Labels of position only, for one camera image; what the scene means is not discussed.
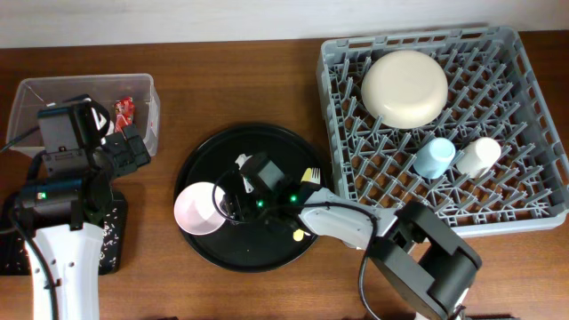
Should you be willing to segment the white cup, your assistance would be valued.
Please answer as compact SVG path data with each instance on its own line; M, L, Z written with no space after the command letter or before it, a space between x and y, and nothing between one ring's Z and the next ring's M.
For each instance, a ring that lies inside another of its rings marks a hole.
M470 178L480 178L486 174L501 156L501 145L492 138L479 138L463 150L464 154L456 163L460 174Z

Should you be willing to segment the light blue cup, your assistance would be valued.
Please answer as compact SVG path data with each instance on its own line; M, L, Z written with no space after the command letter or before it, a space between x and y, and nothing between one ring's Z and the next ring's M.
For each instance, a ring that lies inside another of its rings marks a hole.
M413 163L414 170L423 178L438 179L450 166L456 148L446 138L435 138L424 145Z

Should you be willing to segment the red snack wrapper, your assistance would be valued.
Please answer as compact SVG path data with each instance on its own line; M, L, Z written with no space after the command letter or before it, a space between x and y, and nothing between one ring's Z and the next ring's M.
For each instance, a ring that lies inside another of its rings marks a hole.
M135 106L132 97L126 97L114 104L116 113L115 132L121 132L124 127L131 125L134 119Z

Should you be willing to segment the beige plate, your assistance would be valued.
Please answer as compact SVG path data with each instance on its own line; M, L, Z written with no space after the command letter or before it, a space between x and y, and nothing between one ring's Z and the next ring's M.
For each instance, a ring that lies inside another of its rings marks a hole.
M435 120L447 102L448 81L440 65L417 51L396 51L375 61L361 85L368 113L396 129Z

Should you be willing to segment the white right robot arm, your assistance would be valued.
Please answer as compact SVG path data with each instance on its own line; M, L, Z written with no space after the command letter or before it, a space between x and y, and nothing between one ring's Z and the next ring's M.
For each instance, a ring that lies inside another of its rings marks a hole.
M307 181L260 192L245 214L236 212L236 201L229 196L214 196L212 201L215 210L234 223L274 219L363 250L358 291L365 306L365 271L372 263L418 317L462 319L462 302L482 267L471 246L426 205L414 201L401 209L381 209Z

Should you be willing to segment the yellow plastic knife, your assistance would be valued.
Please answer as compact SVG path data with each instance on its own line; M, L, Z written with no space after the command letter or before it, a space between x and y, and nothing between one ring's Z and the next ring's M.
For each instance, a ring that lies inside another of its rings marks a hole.
M311 177L312 177L312 169L307 168L306 171L303 173L301 180L302 181L309 181ZM299 228L293 232L293 240L295 242L300 242L304 238L305 235L306 235L306 233L302 229Z

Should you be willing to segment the white plastic fork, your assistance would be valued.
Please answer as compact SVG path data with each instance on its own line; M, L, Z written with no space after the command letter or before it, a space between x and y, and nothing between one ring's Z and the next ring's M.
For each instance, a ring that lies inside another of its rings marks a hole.
M321 170L319 168L312 168L310 170L310 182L314 184L321 184Z

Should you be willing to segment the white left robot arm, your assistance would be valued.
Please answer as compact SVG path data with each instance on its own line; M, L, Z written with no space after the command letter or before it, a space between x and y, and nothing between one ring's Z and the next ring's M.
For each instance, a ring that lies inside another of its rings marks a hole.
M148 164L135 125L107 137L88 124L40 124L45 147L12 199L22 236L36 319L100 317L100 256L105 238L124 227L128 203L116 178Z

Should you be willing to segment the pink bowl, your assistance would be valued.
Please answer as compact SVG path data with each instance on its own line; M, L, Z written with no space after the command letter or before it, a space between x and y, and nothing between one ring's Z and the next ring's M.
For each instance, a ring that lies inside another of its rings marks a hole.
M211 182L197 182L185 187L174 202L174 218L178 226L194 236L217 231L226 219L215 209L221 208L225 192Z

